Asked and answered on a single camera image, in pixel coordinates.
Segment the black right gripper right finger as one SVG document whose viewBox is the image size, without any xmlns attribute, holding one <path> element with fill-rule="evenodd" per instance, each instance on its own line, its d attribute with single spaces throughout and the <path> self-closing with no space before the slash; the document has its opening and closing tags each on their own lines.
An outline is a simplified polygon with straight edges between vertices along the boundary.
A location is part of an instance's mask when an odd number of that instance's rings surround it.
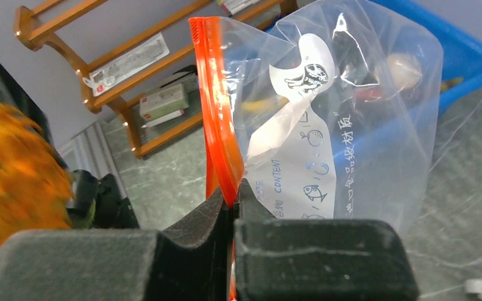
<svg viewBox="0 0 482 301">
<path fill-rule="evenodd" d="M 417 300 L 402 240 L 372 219 L 277 219 L 243 180 L 234 222 L 238 300 Z"/>
</svg>

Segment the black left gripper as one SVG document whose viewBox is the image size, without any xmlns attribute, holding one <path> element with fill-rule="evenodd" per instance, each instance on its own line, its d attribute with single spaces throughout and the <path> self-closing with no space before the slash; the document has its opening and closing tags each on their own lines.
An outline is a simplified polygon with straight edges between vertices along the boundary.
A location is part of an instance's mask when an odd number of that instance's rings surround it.
<svg viewBox="0 0 482 301">
<path fill-rule="evenodd" d="M 66 205 L 73 229 L 138 229 L 139 223 L 127 197 L 123 197 L 116 178 L 107 174 L 97 179 L 86 170 L 72 176 L 75 194 Z"/>
</svg>

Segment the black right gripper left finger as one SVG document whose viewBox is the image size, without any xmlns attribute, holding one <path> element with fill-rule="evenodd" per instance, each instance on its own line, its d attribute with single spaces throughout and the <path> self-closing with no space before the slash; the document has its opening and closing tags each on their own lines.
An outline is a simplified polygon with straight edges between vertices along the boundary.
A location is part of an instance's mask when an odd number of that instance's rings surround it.
<svg viewBox="0 0 482 301">
<path fill-rule="evenodd" d="M 21 231 L 0 247 L 0 300 L 226 300 L 229 244 L 219 191 L 162 231 Z"/>
</svg>

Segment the orange toy pineapple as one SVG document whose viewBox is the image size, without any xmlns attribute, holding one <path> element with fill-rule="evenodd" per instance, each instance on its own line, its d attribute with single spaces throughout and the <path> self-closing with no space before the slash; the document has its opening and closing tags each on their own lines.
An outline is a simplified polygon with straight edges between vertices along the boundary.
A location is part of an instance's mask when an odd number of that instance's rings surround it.
<svg viewBox="0 0 482 301">
<path fill-rule="evenodd" d="M 42 135 L 36 122 L 0 103 L 0 246 L 19 231 L 72 227 L 72 178 Z"/>
</svg>

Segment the clear zip top bag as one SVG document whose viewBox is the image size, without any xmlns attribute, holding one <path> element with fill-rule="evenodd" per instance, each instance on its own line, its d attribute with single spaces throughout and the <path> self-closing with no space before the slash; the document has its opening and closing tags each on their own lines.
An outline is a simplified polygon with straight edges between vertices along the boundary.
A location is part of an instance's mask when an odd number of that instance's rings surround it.
<svg viewBox="0 0 482 301">
<path fill-rule="evenodd" d="M 443 49 L 372 1 L 262 31 L 189 19 L 207 190 L 238 206 L 238 300 L 417 300 L 401 234 L 425 197 Z"/>
</svg>

